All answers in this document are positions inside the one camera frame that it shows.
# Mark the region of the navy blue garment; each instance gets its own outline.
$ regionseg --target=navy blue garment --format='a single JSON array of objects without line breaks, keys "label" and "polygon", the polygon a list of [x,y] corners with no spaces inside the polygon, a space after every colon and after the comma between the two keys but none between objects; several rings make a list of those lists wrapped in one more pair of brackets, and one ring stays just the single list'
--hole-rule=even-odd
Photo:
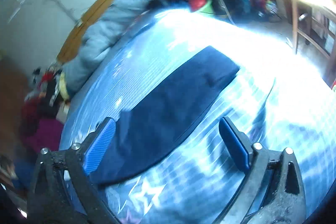
[{"label": "navy blue garment", "polygon": [[213,47],[177,68],[130,112],[121,112],[91,181],[121,182],[163,160],[194,131],[238,70]]}]

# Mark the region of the tiled floor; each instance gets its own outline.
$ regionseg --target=tiled floor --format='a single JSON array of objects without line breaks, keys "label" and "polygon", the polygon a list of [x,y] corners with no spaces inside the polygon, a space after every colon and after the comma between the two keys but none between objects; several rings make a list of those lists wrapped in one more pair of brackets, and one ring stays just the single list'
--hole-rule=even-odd
[{"label": "tiled floor", "polygon": [[[289,47],[292,46],[292,25],[289,24],[287,20],[282,20],[277,23],[252,21],[248,24],[241,24],[239,27],[268,36],[273,36],[277,40],[286,43]],[[301,55],[304,59],[316,67],[320,75],[323,75],[327,65],[327,59],[314,45],[311,43],[306,45],[305,39],[300,35],[297,54]]]}]

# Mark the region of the mattress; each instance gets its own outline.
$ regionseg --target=mattress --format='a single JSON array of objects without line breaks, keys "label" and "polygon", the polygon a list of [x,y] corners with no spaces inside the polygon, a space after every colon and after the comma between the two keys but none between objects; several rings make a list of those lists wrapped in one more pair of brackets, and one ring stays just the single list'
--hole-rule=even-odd
[{"label": "mattress", "polygon": [[[291,147],[305,187],[307,216],[335,179],[335,95],[310,64],[274,38],[184,10],[150,16],[125,35],[72,100],[60,149],[82,142],[105,117],[118,119],[206,46],[241,66],[192,134],[159,164],[105,188],[122,223],[211,223],[244,174],[230,158],[218,122],[228,116],[252,142]],[[250,212],[258,208],[253,204]]]}]

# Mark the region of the metal screw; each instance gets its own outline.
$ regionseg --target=metal screw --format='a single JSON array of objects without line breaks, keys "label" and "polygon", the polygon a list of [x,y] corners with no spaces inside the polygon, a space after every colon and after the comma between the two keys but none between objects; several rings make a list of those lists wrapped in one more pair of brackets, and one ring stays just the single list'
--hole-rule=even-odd
[{"label": "metal screw", "polygon": [[257,150],[260,150],[261,148],[263,148],[263,146],[261,145],[261,143],[254,143],[253,147]]},{"label": "metal screw", "polygon": [[73,145],[71,146],[72,150],[78,150],[81,147],[80,143],[73,143]]},{"label": "metal screw", "polygon": [[41,149],[41,154],[42,154],[42,155],[45,155],[45,154],[48,153],[48,152],[49,152],[49,149],[46,148],[46,147]]},{"label": "metal screw", "polygon": [[285,151],[286,151],[286,153],[287,154],[293,154],[293,149],[291,149],[290,147],[287,147],[286,149],[285,149]]}]

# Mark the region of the magenta cloth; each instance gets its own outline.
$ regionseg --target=magenta cloth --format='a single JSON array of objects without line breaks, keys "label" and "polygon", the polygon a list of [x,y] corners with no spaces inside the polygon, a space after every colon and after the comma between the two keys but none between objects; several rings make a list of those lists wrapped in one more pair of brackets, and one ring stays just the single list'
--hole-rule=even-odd
[{"label": "magenta cloth", "polygon": [[51,151],[57,151],[63,124],[55,119],[40,119],[36,133],[31,137],[25,138],[25,143],[29,145],[36,153],[42,148],[47,147]]}]

